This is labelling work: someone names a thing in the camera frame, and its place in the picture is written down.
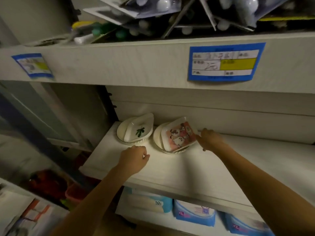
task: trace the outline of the shelf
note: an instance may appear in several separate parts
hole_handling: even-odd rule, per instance
[[[126,189],[124,189],[117,205],[116,214],[198,236],[234,235],[231,234],[230,231],[226,230],[219,215],[216,215],[215,226],[209,227],[201,224],[178,220],[173,216],[172,212],[166,214],[156,213],[149,210],[131,207],[127,204],[126,196],[127,192]]]
[[[0,49],[0,80],[93,85],[315,93],[315,32],[135,41],[86,46]],[[191,46],[266,42],[254,78],[246,82],[187,81]],[[41,53],[54,79],[30,79],[12,55]]]
[[[103,179],[127,148],[116,138],[116,122],[80,168],[87,176]],[[239,154],[315,205],[315,146],[223,135]],[[125,186],[208,206],[223,212],[261,220],[224,164],[212,152],[195,144],[178,155],[159,151],[152,138],[142,143],[151,155],[147,166]]]

